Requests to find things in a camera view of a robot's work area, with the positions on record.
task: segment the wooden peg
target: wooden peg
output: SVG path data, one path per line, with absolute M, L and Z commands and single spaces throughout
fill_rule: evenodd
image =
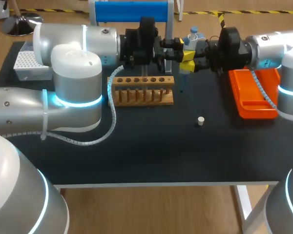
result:
M 144 89 L 143 90 L 143 101 L 146 101 L 146 99 L 147 99 L 147 90 Z
M 127 102 L 130 101 L 130 89 L 127 89 Z
M 139 89 L 136 89 L 136 101 L 139 99 Z
M 118 91 L 118 100 L 119 100 L 119 102 L 122 102 L 122 91 L 121 90 L 119 90 Z
M 152 89 L 152 101 L 154 101 L 154 96 L 155 96 L 155 91 L 154 91 L 154 89 Z
M 169 94 L 169 92 L 170 92 L 170 87 L 167 86 L 167 88 L 166 88 L 166 94 Z
M 160 90 L 160 101 L 163 100 L 163 89 Z

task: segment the white table frame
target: white table frame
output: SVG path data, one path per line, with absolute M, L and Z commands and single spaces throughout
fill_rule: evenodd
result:
M 176 0 L 177 7 L 178 7 L 178 13 L 179 13 L 179 21 L 182 21 L 182 15 L 184 11 L 184 0 Z
M 119 188 L 119 187 L 165 187 L 165 186 L 234 186 L 235 196 L 239 206 L 242 220 L 243 234 L 254 233 L 265 219 L 266 199 L 277 184 L 277 181 L 266 182 L 175 182 L 175 183 L 111 183 L 111 184 L 68 184 L 55 185 L 57 189 L 76 188 Z M 251 207 L 247 185 L 269 185 L 266 192 L 260 198 L 254 209 Z

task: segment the wooden floor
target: wooden floor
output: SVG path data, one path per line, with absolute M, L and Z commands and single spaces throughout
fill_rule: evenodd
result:
M 87 10 L 87 2 L 77 0 L 19 0 L 20 8 Z M 293 10 L 293 0 L 185 0 L 185 11 L 201 10 Z M 89 23 L 87 16 L 71 13 L 41 13 L 46 22 Z M 236 26 L 241 36 L 293 29 L 293 15 L 225 15 L 227 26 Z M 138 24 L 109 23 L 120 33 Z M 185 36 L 198 26 L 206 37 L 219 35 L 218 18 L 186 15 L 175 23 L 174 36 Z M 158 24 L 163 35 L 165 26 Z M 0 68 L 14 38 L 0 32 Z M 248 186 L 252 206 L 265 186 Z M 69 234 L 240 234 L 239 213 L 229 186 L 68 189 L 71 223 Z M 265 234 L 263 225 L 257 234 Z

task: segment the white cable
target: white cable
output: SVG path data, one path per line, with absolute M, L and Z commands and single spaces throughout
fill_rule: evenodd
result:
M 255 80 L 255 83 L 257 85 L 257 87 L 259 88 L 259 91 L 262 93 L 264 99 L 269 103 L 270 106 L 272 106 L 272 108 L 274 108 L 275 110 L 277 110 L 277 106 L 274 104 L 274 102 L 268 97 L 268 95 L 266 94 L 265 90 L 263 89 L 263 86 L 260 84 L 255 71 L 251 71 L 253 79 Z
M 116 68 L 114 70 L 114 72 L 111 74 L 110 78 L 108 79 L 108 83 L 107 83 L 107 96 L 108 96 L 108 100 L 111 106 L 111 112 L 112 112 L 112 124 L 110 129 L 108 130 L 108 132 L 101 138 L 97 139 L 97 140 L 93 140 L 93 141 L 87 141 L 87 142 L 83 142 L 83 141 L 77 141 L 77 140 L 73 140 L 64 136 L 61 136 L 59 134 L 56 133 L 51 133 L 51 132 L 47 132 L 46 135 L 48 137 L 53 137 L 74 145 L 80 145 L 80 146 L 89 146 L 89 145 L 95 145 L 98 144 L 102 141 L 104 141 L 105 139 L 107 139 L 111 133 L 113 132 L 115 126 L 116 126 L 116 110 L 115 110 L 115 106 L 114 106 L 114 102 L 113 102 L 113 97 L 112 97 L 112 82 L 114 77 L 117 75 L 117 73 L 119 73 L 121 70 L 123 70 L 124 67 L 123 66 L 119 66 L 118 68 Z M 24 133 L 12 133 L 12 134 L 6 134 L 6 135 L 2 135 L 4 138 L 8 138 L 8 137 L 15 137 L 15 136 L 22 136 L 22 135 L 41 135 L 42 132 L 24 132 Z

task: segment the screw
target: screw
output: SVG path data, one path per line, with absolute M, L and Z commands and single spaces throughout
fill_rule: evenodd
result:
M 102 33 L 108 34 L 109 33 L 109 30 L 105 28 L 105 29 L 102 30 Z

